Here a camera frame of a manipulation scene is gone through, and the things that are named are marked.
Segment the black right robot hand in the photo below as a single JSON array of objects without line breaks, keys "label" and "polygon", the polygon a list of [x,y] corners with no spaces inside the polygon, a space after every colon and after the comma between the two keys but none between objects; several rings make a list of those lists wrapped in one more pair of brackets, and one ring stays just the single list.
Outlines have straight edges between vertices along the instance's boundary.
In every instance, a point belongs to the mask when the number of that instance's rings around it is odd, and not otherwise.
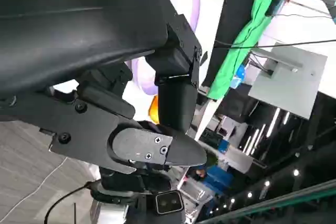
[{"label": "black right robot hand", "polygon": [[131,174],[99,168],[101,180],[90,186],[96,201],[109,204],[126,204],[138,195],[152,195],[172,189],[171,180],[153,169],[138,168]]}]

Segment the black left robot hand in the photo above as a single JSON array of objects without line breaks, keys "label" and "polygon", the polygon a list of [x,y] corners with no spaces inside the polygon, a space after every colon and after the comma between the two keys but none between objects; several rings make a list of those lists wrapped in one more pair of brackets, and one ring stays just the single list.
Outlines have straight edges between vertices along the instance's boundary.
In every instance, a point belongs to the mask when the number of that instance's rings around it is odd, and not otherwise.
[{"label": "black left robot hand", "polygon": [[[1,116],[53,136],[54,153],[124,174],[198,166],[193,119],[201,45],[170,0],[1,0]],[[159,124],[138,122],[110,80],[145,57]]]}]

